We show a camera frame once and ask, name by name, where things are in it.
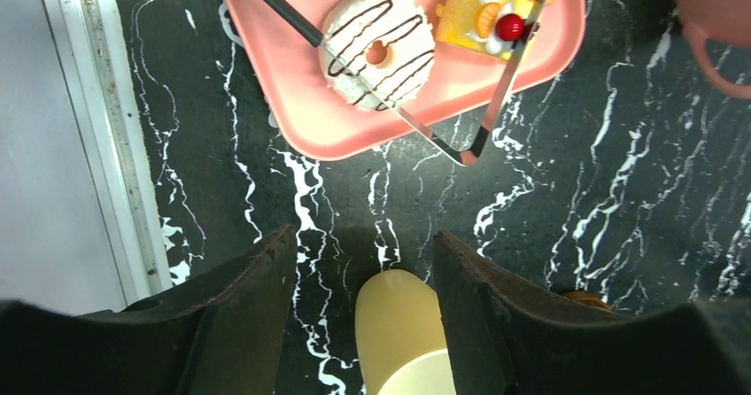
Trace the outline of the white chocolate drizzled donut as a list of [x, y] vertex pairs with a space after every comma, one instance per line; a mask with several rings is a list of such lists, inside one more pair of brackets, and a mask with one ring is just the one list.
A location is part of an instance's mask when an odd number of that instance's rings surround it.
[[329, 87], [362, 112], [416, 99], [435, 62], [432, 25], [413, 0], [342, 0], [324, 20], [323, 41]]

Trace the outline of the pink serving tray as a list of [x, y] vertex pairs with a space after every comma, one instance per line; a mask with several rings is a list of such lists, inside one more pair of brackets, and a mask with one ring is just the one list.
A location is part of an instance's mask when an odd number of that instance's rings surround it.
[[[392, 112], [359, 112], [330, 89], [318, 51], [262, 0], [225, 0], [247, 56], [283, 137], [298, 152], [339, 160], [410, 132]], [[321, 26], [341, 0], [287, 0]], [[445, 0], [414, 0], [433, 13]], [[517, 74], [514, 91], [552, 80], [572, 61], [585, 31], [585, 0], [557, 0], [543, 11], [540, 27]], [[459, 47], [440, 44], [430, 78], [407, 111], [431, 125], [486, 105], [504, 66]]]

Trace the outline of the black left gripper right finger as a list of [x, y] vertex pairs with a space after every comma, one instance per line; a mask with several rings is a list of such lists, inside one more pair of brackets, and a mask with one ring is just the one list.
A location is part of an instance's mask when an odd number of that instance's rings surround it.
[[750, 302], [630, 317], [546, 290], [437, 233], [432, 271], [459, 394], [747, 394]]

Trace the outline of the yellow roll cake with cherry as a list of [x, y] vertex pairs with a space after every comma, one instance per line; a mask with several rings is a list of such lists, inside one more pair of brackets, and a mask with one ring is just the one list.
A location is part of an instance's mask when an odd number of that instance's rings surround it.
[[529, 0], [445, 0], [436, 7], [437, 42], [504, 62], [538, 32], [527, 21]]

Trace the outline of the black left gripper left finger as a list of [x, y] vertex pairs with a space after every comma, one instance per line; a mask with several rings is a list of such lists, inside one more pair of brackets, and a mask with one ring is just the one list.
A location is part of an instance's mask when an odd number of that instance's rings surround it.
[[268, 394], [295, 282], [294, 229], [120, 312], [1, 305], [4, 394]]

